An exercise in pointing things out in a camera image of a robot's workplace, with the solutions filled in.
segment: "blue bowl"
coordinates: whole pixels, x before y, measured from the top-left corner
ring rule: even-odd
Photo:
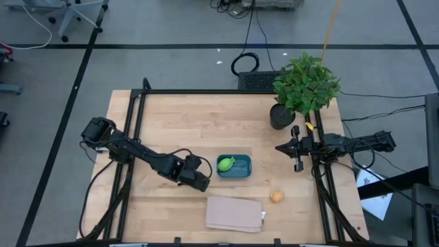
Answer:
[[[232,167],[225,172],[218,170],[218,163],[223,158],[234,158]],[[246,154],[222,154],[217,158],[217,173],[222,178],[247,178],[252,173],[252,160]]]

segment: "orange ball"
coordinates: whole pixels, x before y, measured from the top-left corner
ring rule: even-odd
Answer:
[[[270,198],[273,202],[280,202],[285,197],[283,191],[275,191],[270,194]]]

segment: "green object in bowl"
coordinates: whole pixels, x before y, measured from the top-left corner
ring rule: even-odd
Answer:
[[[220,170],[221,172],[225,172],[228,169],[232,168],[233,163],[235,162],[235,158],[223,158],[219,163],[218,163],[218,170]]]

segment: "wooden table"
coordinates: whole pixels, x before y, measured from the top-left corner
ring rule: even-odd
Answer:
[[[123,130],[129,91],[113,91],[107,118]],[[142,144],[157,152],[185,147],[207,158],[212,165],[220,154],[247,154],[252,159],[252,175],[242,180],[220,178],[215,172],[206,192],[158,176],[150,166],[136,159],[127,212],[124,242],[258,243],[270,244],[281,238],[284,244],[324,243],[318,194],[311,176],[311,160],[304,157],[305,170],[294,172],[294,159],[274,146],[291,139],[288,127],[274,130],[269,110],[276,102],[273,95],[147,95],[141,127]],[[132,129],[134,131],[134,107]],[[321,111],[324,130],[344,134],[337,102]],[[297,114],[294,124],[306,136],[304,117]],[[341,163],[351,165],[348,157]],[[108,163],[108,153],[98,154],[95,175]],[[116,165],[105,171],[93,185],[86,213],[84,232],[88,233],[107,209]],[[207,165],[200,170],[209,174]],[[368,238],[363,211],[352,171],[333,165],[333,177],[341,210],[360,234]],[[281,189],[285,199],[270,202],[270,192]],[[267,216],[260,233],[242,233],[209,229],[204,225],[206,198],[230,196],[258,200]],[[337,239],[332,211],[328,208],[332,238]],[[115,215],[117,223],[119,213]]]

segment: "office chair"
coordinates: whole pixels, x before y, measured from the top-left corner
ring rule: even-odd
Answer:
[[[22,0],[22,3],[7,3],[3,6],[8,8],[22,8],[23,6],[28,10],[53,10],[49,14],[52,15],[60,10],[65,10],[64,18],[61,22],[60,29],[58,30],[58,35],[61,37],[63,42],[69,42],[69,37],[65,36],[64,33],[66,28],[69,26],[73,17],[76,17],[77,21],[82,21],[84,19],[86,22],[90,23],[99,33],[102,33],[102,28],[98,27],[96,23],[90,20],[85,14],[80,10],[84,8],[92,8],[94,5],[101,5],[104,11],[108,9],[108,0],[99,0],[89,3],[81,3],[81,0],[75,0],[75,3],[71,3],[70,0],[60,0],[60,3],[39,5],[36,0]],[[54,17],[49,17],[49,22],[54,24],[56,19]]]

